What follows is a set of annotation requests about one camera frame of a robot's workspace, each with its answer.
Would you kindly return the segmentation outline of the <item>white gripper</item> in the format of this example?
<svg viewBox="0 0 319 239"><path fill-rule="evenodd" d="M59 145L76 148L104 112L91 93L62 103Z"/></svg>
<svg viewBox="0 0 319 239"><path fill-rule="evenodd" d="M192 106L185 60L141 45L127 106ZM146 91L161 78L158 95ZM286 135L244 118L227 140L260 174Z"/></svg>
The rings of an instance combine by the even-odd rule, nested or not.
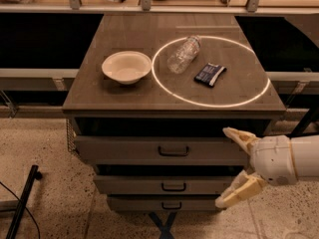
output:
<svg viewBox="0 0 319 239"><path fill-rule="evenodd" d="M297 176L293 164L291 142L285 135L259 139L254 133L224 127L223 133L248 155L257 173L242 170L215 200L217 208L228 208L262 192L267 182L273 186L293 185Z"/></svg>

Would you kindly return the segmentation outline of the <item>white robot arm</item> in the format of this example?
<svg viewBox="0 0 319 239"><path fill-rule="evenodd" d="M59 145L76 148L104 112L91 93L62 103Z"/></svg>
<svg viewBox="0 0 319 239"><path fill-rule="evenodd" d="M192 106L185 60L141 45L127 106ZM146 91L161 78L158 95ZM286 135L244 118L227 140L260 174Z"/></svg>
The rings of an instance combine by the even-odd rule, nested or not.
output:
<svg viewBox="0 0 319 239"><path fill-rule="evenodd" d="M223 133L249 156L251 172L242 170L215 200L217 208L228 208L259 194L267 185L293 185L299 180L319 178L319 136L257 137L249 131L225 127Z"/></svg>

